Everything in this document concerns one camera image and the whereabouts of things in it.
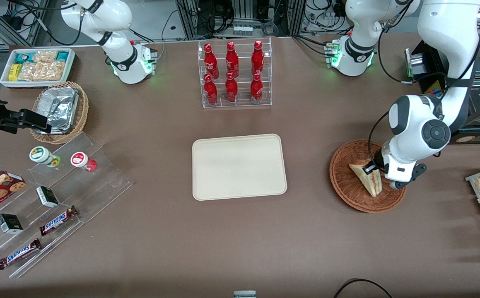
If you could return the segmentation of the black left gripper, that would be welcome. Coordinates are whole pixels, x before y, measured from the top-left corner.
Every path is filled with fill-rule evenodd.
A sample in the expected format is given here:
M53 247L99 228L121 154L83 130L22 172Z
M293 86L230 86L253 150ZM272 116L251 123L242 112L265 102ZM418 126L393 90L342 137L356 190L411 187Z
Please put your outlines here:
M365 174L369 175L374 171L379 171L380 168L374 163L374 162L369 162L363 166L363 171ZM425 171L427 171L427 165L424 163L416 164L412 170L412 175L410 178L410 182L416 181L416 179L423 174Z

